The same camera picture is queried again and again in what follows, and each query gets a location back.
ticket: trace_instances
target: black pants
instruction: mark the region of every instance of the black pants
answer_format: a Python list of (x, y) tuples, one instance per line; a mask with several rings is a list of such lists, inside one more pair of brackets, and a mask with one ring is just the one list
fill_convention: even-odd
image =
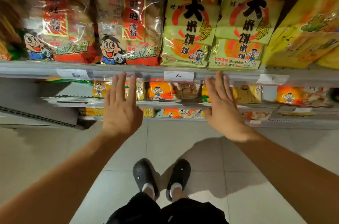
[(210, 203), (181, 198), (160, 209), (159, 205), (144, 192), (132, 197), (128, 204), (116, 210), (107, 222), (107, 224), (125, 223), (228, 224), (224, 212)]

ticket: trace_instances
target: cartoon boy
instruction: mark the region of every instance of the cartoon boy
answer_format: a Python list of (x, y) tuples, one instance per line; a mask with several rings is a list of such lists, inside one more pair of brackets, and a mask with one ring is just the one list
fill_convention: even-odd
[(25, 33), (24, 40), (30, 59), (47, 59), (54, 61), (52, 52), (41, 42), (34, 31)]
[(286, 95), (282, 96), (282, 98), (286, 99), (286, 103), (292, 104), (292, 101), (295, 99), (292, 93), (287, 93)]
[(100, 42), (102, 61), (105, 64), (126, 64), (120, 41), (113, 35), (104, 34)]
[(161, 95), (164, 93), (160, 87), (155, 87), (155, 89), (152, 90), (152, 92), (155, 94), (153, 99), (162, 99)]
[(97, 85), (93, 88), (96, 90), (94, 97), (103, 97), (101, 91), (105, 90), (105, 87), (103, 87), (101, 83), (97, 83)]
[(189, 56), (189, 59), (194, 59), (192, 63), (198, 62), (199, 64), (202, 64), (201, 59), (203, 59), (206, 55), (203, 53), (201, 49), (198, 49), (195, 53)]
[(259, 56), (259, 53), (257, 49), (252, 49), (246, 55), (249, 56), (249, 59), (246, 60), (245, 63), (252, 63), (254, 65), (255, 64), (254, 60)]

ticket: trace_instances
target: floor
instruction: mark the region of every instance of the floor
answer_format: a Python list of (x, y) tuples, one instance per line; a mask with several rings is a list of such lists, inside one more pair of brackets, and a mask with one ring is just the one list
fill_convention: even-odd
[[(0, 204), (36, 181), (100, 130), (0, 129)], [(339, 131), (258, 129), (274, 142), (339, 174)], [(138, 192), (132, 168), (148, 158), (162, 189), (157, 203), (169, 204), (165, 187), (171, 166), (187, 159), (192, 173), (185, 193), (209, 201), (231, 224), (305, 223), (260, 171), (229, 140), (206, 123), (144, 121), (107, 163), (72, 224), (102, 224)]]

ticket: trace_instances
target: black shoe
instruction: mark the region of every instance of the black shoe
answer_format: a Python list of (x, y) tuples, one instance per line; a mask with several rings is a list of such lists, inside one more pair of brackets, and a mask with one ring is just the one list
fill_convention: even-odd
[(172, 196), (170, 195), (172, 184), (177, 182), (182, 186), (182, 190), (184, 190), (189, 180), (190, 174), (191, 165), (185, 159), (180, 159), (174, 166), (171, 178), (167, 185), (166, 197), (170, 202), (173, 200)]
[(159, 196), (159, 190), (157, 184), (155, 183), (150, 165), (147, 162), (146, 158), (143, 158), (137, 161), (133, 167), (133, 176), (135, 181), (137, 182), (138, 188), (140, 192), (146, 183), (150, 183), (153, 185), (155, 198)]

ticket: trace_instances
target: sock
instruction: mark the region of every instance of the sock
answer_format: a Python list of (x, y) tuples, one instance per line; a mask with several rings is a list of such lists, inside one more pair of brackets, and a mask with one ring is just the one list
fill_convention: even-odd
[(173, 190), (174, 190), (175, 188), (177, 188), (177, 187), (181, 188), (181, 190), (182, 190), (182, 185), (181, 185), (180, 183), (178, 183), (178, 182), (173, 183), (172, 186), (171, 186), (171, 190), (169, 191), (169, 195), (170, 195), (172, 198), (173, 198), (173, 196), (172, 196)]
[(154, 187), (153, 187), (153, 185), (152, 185), (151, 183), (146, 183), (146, 184), (142, 187), (142, 192), (144, 192), (144, 190), (145, 190), (146, 188), (148, 188), (148, 187), (152, 190), (152, 193), (153, 193), (152, 199), (154, 199), (154, 198), (155, 198), (155, 192), (154, 192)]

